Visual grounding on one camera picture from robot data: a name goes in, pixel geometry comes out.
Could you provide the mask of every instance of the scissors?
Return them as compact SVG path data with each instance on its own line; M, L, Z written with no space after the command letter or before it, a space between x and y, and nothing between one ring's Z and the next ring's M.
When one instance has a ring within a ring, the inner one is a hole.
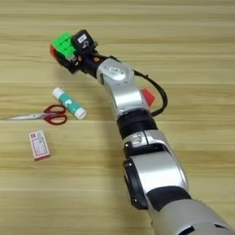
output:
M62 105L52 105L47 107L43 113L30 114L25 116L8 117L4 120L31 120L31 119L44 119L51 125L59 126L67 121L67 116L65 115L66 107Z

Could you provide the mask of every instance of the red scissor handle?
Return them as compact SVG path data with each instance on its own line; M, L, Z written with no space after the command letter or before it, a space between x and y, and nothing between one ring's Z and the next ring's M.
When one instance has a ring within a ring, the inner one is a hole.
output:
M66 112L65 106L62 106L62 105L49 106L44 110L44 113L47 114L44 117L44 120L50 123L51 125L60 126L64 124L68 119L67 116L65 115L65 112Z
M51 114L51 115L47 115L44 120L47 121L48 123L50 123L51 125L54 126L60 126L62 124L64 124L67 121L67 116L65 114Z
M55 107L59 107L60 110L53 110ZM52 105L52 106L47 107L44 110L44 113L46 113L46 114L49 114L49 113L52 113L52 114L64 114L65 112L66 112L66 107L62 106L62 105Z

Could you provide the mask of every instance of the silver robot arm segment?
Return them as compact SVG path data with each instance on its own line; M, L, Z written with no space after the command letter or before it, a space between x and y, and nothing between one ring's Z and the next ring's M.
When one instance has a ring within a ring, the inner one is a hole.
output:
M148 116L150 111L130 67L109 58L100 64L96 77L110 95L117 123L126 116L125 121L131 125L131 118L141 115L138 110ZM234 235L219 215L188 194L185 172L163 133L156 126L151 129L140 123L129 135L123 134L118 124L127 157L124 176L131 204L148 210L155 234Z

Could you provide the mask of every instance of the black cable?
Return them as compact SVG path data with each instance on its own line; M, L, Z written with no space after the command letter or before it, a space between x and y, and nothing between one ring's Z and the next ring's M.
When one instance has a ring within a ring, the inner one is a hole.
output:
M148 82L150 82L158 90L158 92L160 93L160 95L162 97L162 107L157 109L157 110L155 110L155 111L153 111L153 112L151 112L151 115L153 117L155 117L157 115L160 115L164 111L164 109L167 107L167 105L168 105L167 94L165 93L165 91L163 90L163 88L159 84L157 84L155 81L153 81L149 77L148 74L144 75L144 74L142 74L142 73L140 73L140 72L138 72L136 70L134 70L134 73L135 73L136 76L142 77L142 78L146 79Z

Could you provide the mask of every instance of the red object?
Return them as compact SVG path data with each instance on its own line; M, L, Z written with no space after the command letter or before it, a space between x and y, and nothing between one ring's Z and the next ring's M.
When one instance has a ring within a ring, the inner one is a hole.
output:
M53 110L54 107L58 107L60 110ZM65 115L66 107L62 105L52 105L46 108L43 113L45 114L45 117L43 118L45 121L50 123L51 125L59 126L64 124L67 121L67 116ZM56 118L63 118L62 121L53 121Z
M57 61L57 58L56 58L56 56L55 56L55 49L53 48L53 46L52 45L50 45L50 54L55 58L55 60Z
M148 104L148 106L151 106L154 99L155 99L155 95L153 95L148 89L142 89L141 92L143 93L143 96Z

